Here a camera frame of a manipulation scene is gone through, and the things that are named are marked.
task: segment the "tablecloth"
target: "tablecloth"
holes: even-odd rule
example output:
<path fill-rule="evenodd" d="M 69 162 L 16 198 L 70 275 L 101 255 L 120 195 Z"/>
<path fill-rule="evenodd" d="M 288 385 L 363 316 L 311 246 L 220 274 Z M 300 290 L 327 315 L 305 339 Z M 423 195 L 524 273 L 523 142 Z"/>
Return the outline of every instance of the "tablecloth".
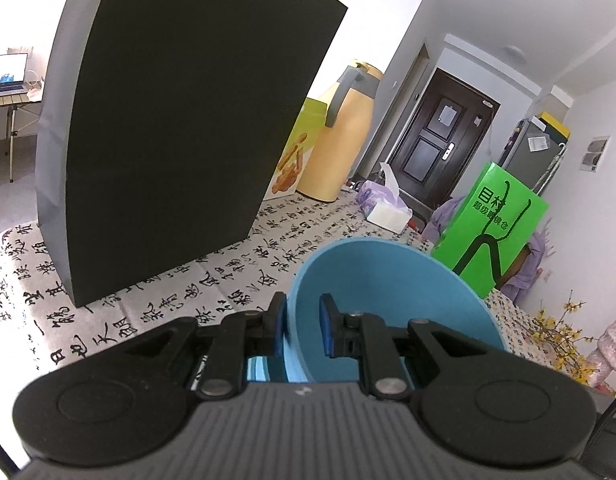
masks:
<path fill-rule="evenodd" d="M 0 236 L 0 322 L 16 325 L 21 340 L 14 344 L 28 345 L 42 374 L 176 317 L 194 316 L 204 325 L 239 310 L 265 310 L 275 291 L 290 290 L 312 252 L 340 238 L 380 237 L 431 249 L 412 229 L 395 235 L 367 222 L 354 196 L 342 190 L 332 204 L 297 194 L 266 201 L 244 241 L 81 308 L 70 302 L 36 221 L 17 225 Z M 497 290 L 485 303 L 512 353 L 550 366 L 519 326 L 530 323 L 528 314 Z"/>

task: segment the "blue bowl rim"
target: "blue bowl rim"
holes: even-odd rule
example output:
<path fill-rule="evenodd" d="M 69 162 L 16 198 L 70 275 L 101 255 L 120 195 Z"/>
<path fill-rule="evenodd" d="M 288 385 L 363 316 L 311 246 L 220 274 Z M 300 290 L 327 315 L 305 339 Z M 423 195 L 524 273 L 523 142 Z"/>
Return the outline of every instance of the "blue bowl rim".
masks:
<path fill-rule="evenodd" d="M 290 339 L 293 342 L 297 342 L 299 341 L 299 334 L 297 332 L 297 328 L 296 328 L 296 320 L 295 320 L 295 316 L 294 316 L 294 310 L 296 307 L 296 300 L 297 300 L 297 291 L 299 290 L 299 285 L 302 282 L 304 275 L 307 272 L 307 269 L 310 267 L 310 264 L 314 263 L 315 260 L 317 260 L 323 253 L 325 253 L 326 251 L 331 250 L 332 248 L 336 247 L 336 246 L 340 246 L 340 245 L 344 245 L 344 244 L 350 244 L 350 243 L 360 243 L 360 242 L 366 242 L 366 243 L 381 243 L 381 244 L 390 244 L 390 245 L 394 245 L 394 246 L 399 246 L 400 248 L 403 248 L 405 250 L 409 250 L 409 251 L 415 251 L 418 255 L 423 256 L 424 258 L 427 258 L 429 261 L 433 262 L 436 266 L 439 266 L 441 268 L 443 268 L 444 270 L 447 270 L 449 272 L 452 272 L 451 270 L 449 270 L 444 264 L 442 264 L 441 262 L 435 260 L 432 256 L 429 256 L 428 254 L 419 251 L 413 247 L 411 247 L 410 245 L 404 244 L 402 242 L 395 242 L 393 240 L 384 240 L 383 238 L 375 238 L 375 237 L 352 237 L 352 238 L 344 238 L 342 240 L 336 240 L 335 242 L 329 243 L 326 246 L 323 246 L 322 248 L 320 248 L 319 250 L 315 251 L 313 254 L 310 255 L 310 257 L 301 265 L 301 267 L 299 267 L 299 271 L 297 272 L 296 276 L 294 277 L 293 280 L 293 285 L 290 289 L 290 292 L 288 293 L 288 307 L 286 310 L 286 327 L 287 330 L 290 332 Z M 497 330 L 497 334 L 499 335 L 499 339 L 501 341 L 501 345 L 503 346 L 504 350 L 507 352 L 510 352 L 510 346 L 508 345 L 508 342 L 504 339 L 501 330 L 499 329 L 499 325 L 497 324 L 497 320 L 496 318 L 493 316 L 492 312 L 490 311 L 490 309 L 486 306 L 486 304 L 483 302 L 482 298 L 480 298 L 479 296 L 477 296 L 477 294 L 475 293 L 475 291 L 472 290 L 472 288 L 470 288 L 466 282 L 464 282 L 464 280 L 462 280 L 459 276 L 457 277 L 466 287 L 466 290 L 472 294 L 472 296 L 478 300 L 483 309 L 486 311 L 486 314 L 488 314 L 488 316 L 490 317 L 490 320 L 492 321 L 495 329 Z M 301 351 L 298 350 L 299 345 L 296 344 L 294 345 L 294 347 L 292 347 L 290 345 L 290 343 L 287 341 L 287 338 L 284 338 L 284 360 L 286 361 L 286 370 L 288 371 L 288 375 L 290 377 L 290 375 L 295 375 L 298 370 L 289 370 L 288 369 L 288 359 L 289 358 L 296 358 L 297 361 L 299 361 L 300 367 L 303 370 L 303 373 L 306 375 L 306 379 L 309 382 L 314 382 L 314 378 L 312 377 L 312 374 L 310 373 L 307 365 L 306 365 L 306 360 L 304 359 L 304 355 L 302 354 Z"/>

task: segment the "green shopping bag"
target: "green shopping bag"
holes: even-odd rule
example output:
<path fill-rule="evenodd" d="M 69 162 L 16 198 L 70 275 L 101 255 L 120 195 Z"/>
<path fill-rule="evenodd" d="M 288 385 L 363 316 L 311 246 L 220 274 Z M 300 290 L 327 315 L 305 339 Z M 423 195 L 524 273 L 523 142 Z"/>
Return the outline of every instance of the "green shopping bag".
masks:
<path fill-rule="evenodd" d="M 433 248 L 432 257 L 485 298 L 508 270 L 548 204 L 488 163 Z"/>

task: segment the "ceiling light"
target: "ceiling light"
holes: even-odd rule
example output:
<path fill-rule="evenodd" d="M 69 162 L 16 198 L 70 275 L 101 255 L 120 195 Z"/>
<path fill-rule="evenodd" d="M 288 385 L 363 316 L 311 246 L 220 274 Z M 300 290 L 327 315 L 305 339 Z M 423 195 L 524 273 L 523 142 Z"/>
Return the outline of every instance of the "ceiling light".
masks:
<path fill-rule="evenodd" d="M 521 50 L 518 46 L 506 45 L 504 47 L 504 50 L 506 51 L 506 54 L 508 54 L 508 57 L 512 61 L 515 61 L 519 64 L 526 63 L 526 53 L 523 50 Z"/>

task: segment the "thermos handle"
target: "thermos handle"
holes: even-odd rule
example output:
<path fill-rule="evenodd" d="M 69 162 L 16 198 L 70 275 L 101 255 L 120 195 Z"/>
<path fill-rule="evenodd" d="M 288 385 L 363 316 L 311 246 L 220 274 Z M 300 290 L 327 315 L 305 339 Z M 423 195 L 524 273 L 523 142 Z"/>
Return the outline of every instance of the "thermos handle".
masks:
<path fill-rule="evenodd" d="M 355 81 L 361 81 L 363 79 L 364 72 L 358 68 L 349 67 L 343 73 L 339 86 L 335 90 L 335 95 L 332 96 L 328 111 L 326 113 L 326 126 L 332 128 L 337 120 L 339 109 L 348 94 L 351 86 Z"/>

